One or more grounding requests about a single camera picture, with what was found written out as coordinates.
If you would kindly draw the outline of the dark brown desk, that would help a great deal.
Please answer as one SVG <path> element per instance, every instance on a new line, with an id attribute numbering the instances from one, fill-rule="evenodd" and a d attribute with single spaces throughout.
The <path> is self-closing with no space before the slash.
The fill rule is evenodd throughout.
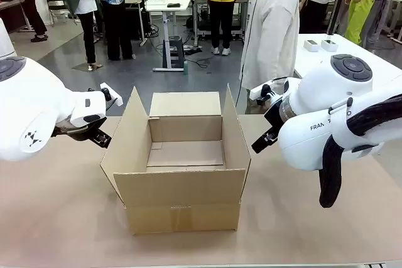
<path id="1" fill-rule="evenodd" d="M 8 33 L 14 33 L 26 26 L 21 0 L 0 1 L 0 18 Z"/>

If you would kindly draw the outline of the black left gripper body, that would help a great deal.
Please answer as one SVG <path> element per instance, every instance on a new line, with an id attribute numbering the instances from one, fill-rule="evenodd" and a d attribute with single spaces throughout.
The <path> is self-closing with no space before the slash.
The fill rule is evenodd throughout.
<path id="1" fill-rule="evenodd" d="M 75 140 L 91 140 L 92 132 L 95 129 L 100 129 L 106 119 L 107 118 L 104 117 L 82 127 L 76 127 L 70 121 L 64 120 L 56 124 L 52 132 L 52 137 L 67 135 Z"/>

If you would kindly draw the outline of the white side table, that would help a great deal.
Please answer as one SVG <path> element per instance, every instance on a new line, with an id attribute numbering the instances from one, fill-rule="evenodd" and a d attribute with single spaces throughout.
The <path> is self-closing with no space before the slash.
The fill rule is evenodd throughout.
<path id="1" fill-rule="evenodd" d="M 317 42 L 319 49 L 317 52 L 310 52 L 304 48 L 305 40 Z M 321 48 L 322 40 L 331 40 L 338 45 L 337 51 L 329 52 Z M 373 85 L 388 83 L 392 79 L 401 76 L 402 70 L 363 49 L 362 47 L 350 42 L 338 34 L 328 36 L 325 33 L 299 34 L 298 46 L 296 51 L 295 72 L 299 77 L 304 77 L 313 67 L 319 65 L 322 61 L 330 59 L 334 54 L 346 53 L 363 59 L 372 69 Z"/>

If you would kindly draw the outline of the black slanted pole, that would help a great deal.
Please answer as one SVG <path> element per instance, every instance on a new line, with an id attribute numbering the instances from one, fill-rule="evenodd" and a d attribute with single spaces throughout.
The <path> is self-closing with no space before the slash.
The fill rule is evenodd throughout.
<path id="1" fill-rule="evenodd" d="M 341 7 L 341 2 L 342 2 L 342 0 L 335 0 L 334 10 L 332 11 L 329 26 L 326 31 L 327 36 L 334 35 L 334 33 L 336 31 L 336 27 L 337 27 L 338 21 L 340 19 L 339 12 L 340 12 L 340 7 Z"/>

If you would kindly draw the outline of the person in white sweatshirt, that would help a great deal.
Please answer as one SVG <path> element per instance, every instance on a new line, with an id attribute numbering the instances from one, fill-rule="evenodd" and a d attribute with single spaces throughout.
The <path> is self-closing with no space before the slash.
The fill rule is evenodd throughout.
<path id="1" fill-rule="evenodd" d="M 253 88 L 294 75 L 299 17 L 299 0 L 252 1 L 239 75 L 246 90 L 246 114 L 266 112 L 249 99 Z"/>

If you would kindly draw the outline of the grey step stool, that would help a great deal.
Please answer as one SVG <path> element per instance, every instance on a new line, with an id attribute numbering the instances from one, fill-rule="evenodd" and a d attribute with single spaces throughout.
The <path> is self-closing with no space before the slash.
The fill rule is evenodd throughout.
<path id="1" fill-rule="evenodd" d="M 181 36 L 169 37 L 170 62 L 172 68 L 184 68 L 185 52 Z"/>

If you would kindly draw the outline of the white height adjustable desk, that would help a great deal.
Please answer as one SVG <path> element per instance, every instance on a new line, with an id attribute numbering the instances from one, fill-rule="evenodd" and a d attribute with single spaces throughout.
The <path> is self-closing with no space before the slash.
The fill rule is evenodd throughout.
<path id="1" fill-rule="evenodd" d="M 173 67 L 171 62 L 171 51 L 170 51 L 170 38 L 168 34 L 168 13 L 173 14 L 173 30 L 176 30 L 176 12 L 186 11 L 190 4 L 190 0 L 166 0 L 166 3 L 156 0 L 147 0 L 145 2 L 145 8 L 148 12 L 161 12 L 162 22 L 163 22 L 163 46 L 165 47 L 165 52 L 162 54 L 162 58 L 165 59 L 166 65 L 160 68 L 154 68 L 154 72 L 184 72 L 183 67 Z"/>

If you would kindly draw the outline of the brown cardboard box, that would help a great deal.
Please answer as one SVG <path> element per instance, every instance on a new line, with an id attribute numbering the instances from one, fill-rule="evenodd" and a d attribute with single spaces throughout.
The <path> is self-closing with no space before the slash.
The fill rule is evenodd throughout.
<path id="1" fill-rule="evenodd" d="M 231 94 L 133 90 L 100 166 L 143 234 L 236 230 L 250 164 Z"/>

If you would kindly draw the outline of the white cylindrical floor appliance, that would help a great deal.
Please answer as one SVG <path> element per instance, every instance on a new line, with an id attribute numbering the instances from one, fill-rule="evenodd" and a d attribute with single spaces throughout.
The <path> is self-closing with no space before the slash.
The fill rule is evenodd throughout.
<path id="1" fill-rule="evenodd" d="M 0 18 L 0 60 L 5 59 L 9 56 L 16 56 L 16 51 L 4 25 L 4 22 Z"/>

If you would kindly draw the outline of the person in grey trousers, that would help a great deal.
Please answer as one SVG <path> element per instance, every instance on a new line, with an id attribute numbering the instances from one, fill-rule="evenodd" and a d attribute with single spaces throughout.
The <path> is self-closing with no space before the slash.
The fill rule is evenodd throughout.
<path id="1" fill-rule="evenodd" d="M 367 30 L 364 40 L 364 48 L 372 50 L 386 24 L 391 0 L 377 0 L 372 7 L 369 18 L 370 28 Z"/>

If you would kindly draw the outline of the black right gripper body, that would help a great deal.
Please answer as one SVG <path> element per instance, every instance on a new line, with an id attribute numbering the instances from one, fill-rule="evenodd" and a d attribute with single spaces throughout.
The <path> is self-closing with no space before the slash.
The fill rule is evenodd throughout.
<path id="1" fill-rule="evenodd" d="M 280 106 L 282 104 L 282 98 L 271 104 L 271 107 L 264 114 L 264 118 L 269 122 L 271 128 L 268 130 L 270 134 L 278 135 L 281 127 L 284 124 L 282 117 L 280 116 Z"/>

